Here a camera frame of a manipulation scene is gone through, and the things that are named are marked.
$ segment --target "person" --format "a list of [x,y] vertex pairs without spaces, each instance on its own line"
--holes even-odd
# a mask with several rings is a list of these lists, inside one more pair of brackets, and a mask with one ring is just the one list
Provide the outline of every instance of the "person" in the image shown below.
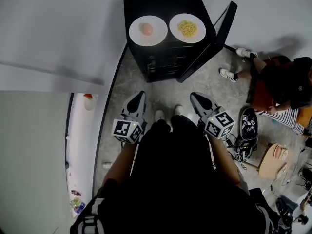
[[305,201],[303,200],[301,204],[298,205],[284,195],[281,195],[280,198],[285,202],[288,211],[293,215],[293,221],[299,222],[302,225],[306,225],[309,219],[306,217],[306,214],[304,212],[306,207]]
[[224,68],[219,69],[220,75],[232,82],[239,79],[261,79],[265,82],[274,101],[280,105],[271,106],[267,111],[277,111],[308,107],[312,104],[312,59],[296,58],[293,62],[282,66],[269,66],[258,58],[255,52],[237,48],[240,57],[249,59],[254,65],[239,73],[232,73]]
[[137,144],[124,145],[71,234],[102,233],[100,224],[83,232],[94,210],[105,234],[266,233],[265,210],[250,197],[223,142],[210,135],[208,141],[180,105],[171,124],[172,131],[158,110],[136,158]]

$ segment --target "person's arm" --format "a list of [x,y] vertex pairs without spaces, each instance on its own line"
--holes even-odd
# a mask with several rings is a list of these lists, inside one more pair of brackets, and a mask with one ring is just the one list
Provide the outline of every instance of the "person's arm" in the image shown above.
[[271,107],[269,107],[267,112],[270,115],[273,115],[273,114],[275,114],[278,111],[284,111],[284,110],[287,110],[287,109],[290,109],[290,108],[291,108],[291,101],[289,100],[289,101],[286,101],[283,104],[280,104],[278,106],[271,106]]
[[238,168],[232,157],[229,155],[228,150],[226,150],[223,142],[211,135],[208,135],[208,139],[218,172],[220,172],[232,184],[238,185],[240,183]]
[[107,172],[103,186],[108,179],[113,179],[117,184],[124,182],[129,176],[132,168],[133,159],[136,154],[137,144],[125,144],[121,153]]

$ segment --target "white plate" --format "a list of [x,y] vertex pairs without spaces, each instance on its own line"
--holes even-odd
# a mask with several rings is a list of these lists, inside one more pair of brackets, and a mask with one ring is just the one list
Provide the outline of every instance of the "white plate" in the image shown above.
[[[192,37],[185,37],[181,31],[178,30],[177,25],[182,21],[187,20],[197,25],[197,33]],[[206,27],[204,23],[196,16],[191,14],[178,14],[175,15],[169,23],[171,33],[178,38],[180,41],[187,43],[196,43],[204,39],[206,35]]]
[[[153,34],[146,36],[140,31],[141,23],[149,23],[153,28]],[[162,42],[168,33],[168,27],[163,19],[155,16],[143,16],[131,23],[129,36],[132,41],[141,46],[154,46]]]

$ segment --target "black shirt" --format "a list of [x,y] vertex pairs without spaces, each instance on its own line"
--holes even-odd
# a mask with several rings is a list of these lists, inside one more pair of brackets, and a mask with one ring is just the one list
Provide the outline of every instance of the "black shirt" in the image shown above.
[[308,79],[311,66],[311,58],[296,58],[292,65],[266,66],[260,77],[276,103],[290,100],[292,109],[308,107],[312,105],[312,86]]
[[264,233],[264,215],[245,191],[213,169],[209,144],[195,132],[169,128],[145,134],[129,179],[122,185],[108,180],[97,195],[104,198],[98,216],[105,234]]

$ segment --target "white sneaker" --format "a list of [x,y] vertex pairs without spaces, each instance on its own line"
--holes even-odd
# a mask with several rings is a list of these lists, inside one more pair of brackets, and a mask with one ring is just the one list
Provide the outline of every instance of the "white sneaker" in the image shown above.
[[175,106],[174,116],[175,115],[184,115],[184,108],[179,104]]
[[233,79],[234,73],[232,73],[232,72],[230,72],[230,71],[228,71],[228,70],[226,70],[224,68],[220,68],[219,69],[219,73],[220,73],[221,76],[223,76],[224,78],[229,79],[231,82],[234,82],[234,83],[237,82],[237,80]]
[[250,58],[250,54],[254,54],[256,57],[258,57],[258,54],[256,52],[251,52],[248,51],[244,48],[237,48],[236,49],[236,53],[240,56],[240,57],[245,57],[245,58]]
[[160,119],[166,120],[164,111],[162,110],[157,110],[155,112],[155,122],[159,121]]

